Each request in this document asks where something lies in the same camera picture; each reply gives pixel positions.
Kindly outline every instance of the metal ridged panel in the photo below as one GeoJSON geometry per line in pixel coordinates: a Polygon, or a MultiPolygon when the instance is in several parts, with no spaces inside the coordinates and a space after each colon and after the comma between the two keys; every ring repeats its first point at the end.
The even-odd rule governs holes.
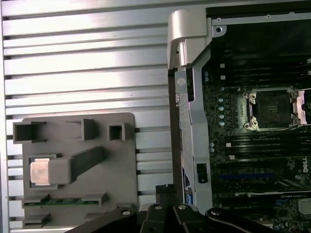
{"type": "Polygon", "coordinates": [[[25,117],[131,112],[138,132],[140,204],[155,201],[154,193],[150,195],[155,185],[173,182],[167,20],[174,10],[201,7],[198,4],[203,2],[206,0],[1,3],[7,115],[0,122],[7,127],[1,135],[1,176],[2,183],[8,184],[2,195],[10,196],[3,198],[9,203],[2,203],[4,210],[5,205],[9,206],[10,217],[3,218],[4,229],[8,224],[12,229],[20,228],[24,216],[20,201],[21,146],[13,145],[11,137],[12,123],[25,117]]]}

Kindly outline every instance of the dell logo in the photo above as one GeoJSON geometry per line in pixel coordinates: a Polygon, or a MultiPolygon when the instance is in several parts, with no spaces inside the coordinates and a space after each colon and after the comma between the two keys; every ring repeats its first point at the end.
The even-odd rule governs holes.
{"type": "Polygon", "coordinates": [[[308,159],[307,157],[302,158],[302,166],[303,166],[303,172],[307,173],[308,170],[308,159]]]}

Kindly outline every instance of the silver metal bracket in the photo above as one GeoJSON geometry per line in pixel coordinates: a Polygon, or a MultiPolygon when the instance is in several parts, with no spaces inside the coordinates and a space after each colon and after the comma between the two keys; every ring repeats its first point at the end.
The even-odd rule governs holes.
{"type": "Polygon", "coordinates": [[[169,16],[168,69],[191,66],[212,41],[211,18],[205,8],[178,10],[169,16]],[[176,61],[179,52],[179,63],[176,61]]]}

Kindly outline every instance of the screw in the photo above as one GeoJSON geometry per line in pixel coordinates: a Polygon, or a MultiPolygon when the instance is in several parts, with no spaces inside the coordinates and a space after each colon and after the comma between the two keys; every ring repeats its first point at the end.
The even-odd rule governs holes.
{"type": "Polygon", "coordinates": [[[186,206],[185,206],[185,205],[180,205],[178,208],[179,208],[180,210],[185,210],[185,209],[186,209],[186,206]]]}
{"type": "Polygon", "coordinates": [[[211,213],[212,215],[216,215],[216,216],[219,216],[222,214],[219,210],[212,210],[211,213]]]}
{"type": "Polygon", "coordinates": [[[186,80],[183,79],[183,78],[179,78],[179,79],[177,80],[177,84],[178,84],[179,86],[184,86],[184,85],[186,85],[186,80]]]}
{"type": "Polygon", "coordinates": [[[299,124],[299,119],[297,119],[297,118],[293,119],[293,123],[294,124],[299,124]]]}
{"type": "Polygon", "coordinates": [[[125,211],[123,211],[123,212],[122,212],[122,214],[123,214],[123,215],[130,215],[130,214],[131,214],[131,212],[130,212],[130,211],[128,211],[128,210],[125,210],[125,211]]]}
{"type": "Polygon", "coordinates": [[[179,94],[176,94],[176,104],[179,104],[180,103],[180,96],[179,94]]]}

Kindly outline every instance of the motherboard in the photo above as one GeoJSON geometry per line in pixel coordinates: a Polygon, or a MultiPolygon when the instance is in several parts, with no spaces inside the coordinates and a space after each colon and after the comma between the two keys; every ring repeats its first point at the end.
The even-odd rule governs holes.
{"type": "Polygon", "coordinates": [[[213,204],[311,233],[311,61],[212,58],[202,70],[213,204]]]}

